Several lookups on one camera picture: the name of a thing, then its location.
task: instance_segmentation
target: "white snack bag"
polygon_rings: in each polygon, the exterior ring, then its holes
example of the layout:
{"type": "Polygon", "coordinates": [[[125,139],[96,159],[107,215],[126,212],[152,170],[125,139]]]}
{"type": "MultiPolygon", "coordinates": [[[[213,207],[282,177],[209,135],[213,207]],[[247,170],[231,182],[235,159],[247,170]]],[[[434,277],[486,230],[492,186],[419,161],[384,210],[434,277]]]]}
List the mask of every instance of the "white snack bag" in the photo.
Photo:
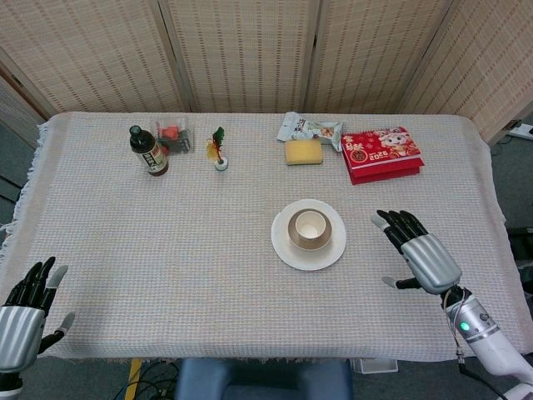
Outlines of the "white snack bag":
{"type": "Polygon", "coordinates": [[[341,134],[344,122],[313,122],[297,112],[288,112],[281,123],[278,140],[319,138],[322,144],[330,143],[335,150],[341,151],[341,134]]]}

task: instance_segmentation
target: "white saucer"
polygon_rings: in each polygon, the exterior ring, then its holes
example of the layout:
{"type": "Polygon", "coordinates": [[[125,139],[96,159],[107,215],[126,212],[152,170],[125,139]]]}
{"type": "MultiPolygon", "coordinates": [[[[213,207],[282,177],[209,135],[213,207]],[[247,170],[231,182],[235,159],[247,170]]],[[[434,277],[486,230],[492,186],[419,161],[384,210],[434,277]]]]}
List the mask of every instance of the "white saucer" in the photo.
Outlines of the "white saucer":
{"type": "Polygon", "coordinates": [[[344,253],[346,228],[341,216],[332,206],[320,200],[305,198],[292,202],[276,215],[272,223],[271,239],[274,250],[284,263],[302,271],[316,271],[329,267],[344,253]],[[320,211],[331,223],[331,240],[326,246],[317,250],[304,250],[289,238],[289,220],[295,213],[305,208],[320,211]]]}

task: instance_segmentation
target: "robot finger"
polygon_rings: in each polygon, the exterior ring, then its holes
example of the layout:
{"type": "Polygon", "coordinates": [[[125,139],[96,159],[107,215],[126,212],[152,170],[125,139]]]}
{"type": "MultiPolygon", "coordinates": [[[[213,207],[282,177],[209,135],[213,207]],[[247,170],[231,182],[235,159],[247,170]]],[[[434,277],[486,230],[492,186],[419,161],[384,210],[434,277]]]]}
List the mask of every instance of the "robot finger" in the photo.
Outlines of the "robot finger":
{"type": "Polygon", "coordinates": [[[382,230],[385,235],[389,238],[391,243],[394,245],[396,250],[400,254],[403,254],[401,250],[401,245],[406,242],[406,240],[401,237],[400,233],[395,227],[392,227],[390,223],[384,218],[386,216],[389,218],[388,214],[382,210],[377,210],[377,215],[371,216],[371,221],[376,225],[380,230],[382,230]]]}
{"type": "Polygon", "coordinates": [[[418,236],[421,235],[427,235],[427,230],[424,228],[424,225],[421,224],[421,222],[418,220],[417,217],[415,217],[413,214],[407,211],[400,211],[400,215],[407,221],[409,221],[409,225],[416,230],[418,233],[418,236]]]}
{"type": "Polygon", "coordinates": [[[7,296],[7,300],[4,303],[4,306],[12,306],[15,303],[15,300],[17,299],[18,292],[20,292],[20,288],[22,287],[22,281],[17,283],[13,289],[11,289],[11,292],[9,293],[9,296],[7,296]]]}
{"type": "Polygon", "coordinates": [[[385,219],[386,222],[391,226],[391,228],[394,229],[395,233],[401,240],[401,244],[407,242],[410,239],[409,235],[407,235],[407,233],[401,227],[397,226],[395,219],[391,217],[390,213],[385,212],[383,210],[377,210],[376,213],[377,215],[385,219]]]}
{"type": "Polygon", "coordinates": [[[27,300],[29,299],[30,291],[32,290],[32,285],[35,282],[35,277],[37,273],[42,268],[42,262],[37,262],[32,269],[28,271],[26,277],[22,280],[22,285],[18,291],[17,298],[15,300],[16,306],[27,306],[27,300]]]}
{"type": "Polygon", "coordinates": [[[403,218],[398,212],[389,211],[389,216],[394,221],[394,227],[399,231],[402,231],[402,233],[408,237],[407,240],[414,239],[418,236],[416,232],[409,228],[409,226],[404,222],[403,218]]]}
{"type": "Polygon", "coordinates": [[[40,303],[35,306],[44,310],[45,316],[47,316],[48,312],[50,311],[53,299],[56,296],[56,290],[59,287],[59,284],[61,283],[63,277],[65,276],[65,273],[67,273],[67,270],[68,266],[62,265],[56,270],[56,272],[53,273],[52,277],[48,280],[46,289],[44,289],[44,293],[42,294],[40,303]]]}
{"type": "Polygon", "coordinates": [[[55,257],[50,257],[43,265],[39,268],[37,275],[35,277],[32,290],[28,296],[28,305],[30,307],[38,307],[42,301],[42,295],[44,293],[44,288],[47,283],[48,274],[53,264],[56,262],[55,257]]]}

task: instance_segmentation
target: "table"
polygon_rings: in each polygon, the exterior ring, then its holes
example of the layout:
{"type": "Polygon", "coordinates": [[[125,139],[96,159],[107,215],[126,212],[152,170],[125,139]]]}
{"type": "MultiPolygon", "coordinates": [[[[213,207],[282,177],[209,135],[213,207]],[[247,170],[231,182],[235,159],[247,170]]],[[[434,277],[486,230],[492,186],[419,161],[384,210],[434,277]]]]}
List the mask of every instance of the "table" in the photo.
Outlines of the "table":
{"type": "Polygon", "coordinates": [[[151,177],[129,149],[128,128],[149,129],[161,116],[71,112],[41,126],[42,146],[2,251],[0,295],[37,260],[55,255],[70,266],[47,330],[69,311],[77,319],[49,354],[452,359],[440,299],[381,282],[410,271],[371,224],[378,208],[417,215],[519,351],[533,350],[489,149],[467,119],[309,115],[345,120],[345,132],[402,125],[420,145],[420,175],[352,186],[329,147],[322,165],[285,165],[276,141],[281,114],[187,114],[195,152],[171,157],[168,172],[151,177]],[[219,126],[225,172],[204,153],[219,126]],[[300,198],[329,203],[346,225],[346,251],[318,272],[288,267],[270,242],[273,218],[300,198]]]}

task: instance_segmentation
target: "woven folding screen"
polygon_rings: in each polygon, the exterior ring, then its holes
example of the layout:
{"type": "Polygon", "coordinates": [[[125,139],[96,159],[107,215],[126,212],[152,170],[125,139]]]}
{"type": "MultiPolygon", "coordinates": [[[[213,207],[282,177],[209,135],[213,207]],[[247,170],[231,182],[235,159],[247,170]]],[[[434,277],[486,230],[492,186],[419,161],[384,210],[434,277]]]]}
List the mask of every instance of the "woven folding screen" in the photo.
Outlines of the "woven folding screen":
{"type": "Polygon", "coordinates": [[[180,111],[146,0],[6,0],[0,47],[59,112],[180,111]]]}
{"type": "Polygon", "coordinates": [[[42,117],[0,77],[0,122],[15,132],[31,147],[37,147],[38,124],[42,117]]]}
{"type": "Polygon", "coordinates": [[[316,0],[168,0],[168,5],[197,111],[300,108],[316,0]]]}
{"type": "Polygon", "coordinates": [[[329,0],[325,4],[306,110],[394,112],[448,0],[329,0]]]}
{"type": "Polygon", "coordinates": [[[533,2],[456,1],[401,111],[462,115],[489,141],[533,101],[533,2]]]}

